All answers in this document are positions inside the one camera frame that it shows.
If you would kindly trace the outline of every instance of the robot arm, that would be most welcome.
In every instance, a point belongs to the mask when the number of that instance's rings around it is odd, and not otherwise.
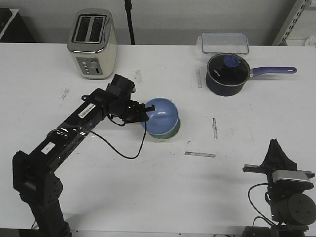
[[[58,198],[63,186],[54,171],[70,153],[105,117],[119,117],[125,123],[147,121],[144,104],[130,100],[135,91],[134,83],[115,75],[106,90],[96,89],[83,96],[79,106],[55,130],[48,133],[29,155],[18,151],[13,157],[13,186],[22,201],[29,204],[39,232],[46,237],[70,237],[70,229],[64,221]]]
[[[305,190],[314,187],[310,179],[315,174],[298,170],[297,164],[286,156],[276,139],[270,141],[261,165],[246,164],[243,171],[267,176],[267,202],[272,220],[279,222],[279,225],[273,225],[270,230],[246,227],[243,237],[304,237],[304,231],[309,229],[308,225],[316,220],[316,205],[310,197],[303,194]]]

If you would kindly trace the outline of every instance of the black cable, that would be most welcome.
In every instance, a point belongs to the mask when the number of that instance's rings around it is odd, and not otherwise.
[[[262,183],[262,184],[256,184],[254,186],[252,186],[249,190],[248,190],[248,199],[250,204],[252,205],[252,207],[262,216],[262,218],[265,219],[265,221],[270,225],[270,226],[275,226],[276,224],[273,223],[271,220],[269,220],[265,215],[263,215],[256,207],[255,205],[252,203],[251,198],[250,198],[250,192],[252,189],[258,187],[258,186],[262,186],[262,185],[268,185],[267,183]]]
[[[97,134],[96,132],[94,132],[94,131],[92,131],[92,130],[90,130],[90,129],[87,129],[87,128],[83,128],[83,127],[82,127],[81,129],[86,130],[86,131],[88,131],[88,132],[90,132],[90,133],[96,135],[96,136],[99,137],[100,139],[102,139],[104,142],[106,142],[106,143],[107,143],[117,154],[119,154],[120,156],[122,156],[122,157],[124,157],[124,158],[126,158],[126,159],[135,159],[135,158],[137,158],[137,157],[139,156],[139,154],[140,154],[140,152],[141,152],[141,150],[142,150],[142,147],[143,147],[143,144],[144,144],[144,140],[145,140],[145,136],[146,136],[146,132],[147,132],[147,124],[146,124],[146,122],[145,122],[145,131],[144,131],[143,140],[142,140],[142,142],[141,142],[141,144],[140,144],[140,148],[139,148],[139,151],[138,151],[137,155],[135,155],[134,157],[128,157],[128,156],[123,155],[123,154],[120,153],[117,149],[115,149],[115,147],[112,146],[104,137],[102,137],[101,135]]]
[[[266,200],[267,204],[270,205],[270,200],[269,200],[269,197],[268,197],[268,192],[265,193],[265,200]]]
[[[131,0],[125,0],[125,10],[126,10],[126,15],[127,15],[127,23],[128,23],[128,29],[129,29],[130,43],[132,45],[134,45],[135,39],[134,39],[132,17],[130,14],[131,9],[133,9]]]
[[[254,227],[255,221],[256,221],[257,219],[262,219],[262,220],[264,220],[265,222],[267,222],[267,220],[266,220],[265,218],[263,218],[262,216],[256,216],[255,219],[254,219],[253,222],[252,222],[251,236],[254,236],[254,235],[253,235],[253,227]]]

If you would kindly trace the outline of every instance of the white toaster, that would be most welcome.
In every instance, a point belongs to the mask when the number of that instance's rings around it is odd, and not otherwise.
[[[111,13],[94,8],[79,11],[67,48],[84,78],[105,79],[110,76],[118,50]]]

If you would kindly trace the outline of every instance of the white table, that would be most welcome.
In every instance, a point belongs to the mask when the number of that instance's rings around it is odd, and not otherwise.
[[[82,95],[105,89],[114,74],[81,78],[64,44],[2,43],[0,55],[0,228],[30,228],[32,213],[13,189],[13,155],[29,154],[82,103]],[[132,99],[171,99],[181,128],[166,142],[147,136],[136,160],[89,135],[55,172],[72,230],[240,234],[257,215],[247,191],[266,182],[265,175],[242,168],[260,165],[272,138],[299,169],[316,172],[315,48],[250,47],[245,59],[251,67],[294,66],[298,72],[261,75],[231,97],[207,88],[207,59],[196,46],[119,45],[114,73],[134,81]],[[107,120],[95,131],[127,155],[136,154],[143,134],[140,124],[120,128]],[[270,217],[265,191],[259,187],[252,198]],[[304,193],[316,201],[316,189]],[[258,220],[256,226],[266,224]],[[306,235],[316,235],[316,224]]]

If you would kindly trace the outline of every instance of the pan handle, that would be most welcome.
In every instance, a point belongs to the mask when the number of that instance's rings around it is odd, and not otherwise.
[[[297,69],[294,67],[260,67],[251,69],[251,77],[256,77],[265,73],[296,73]]]

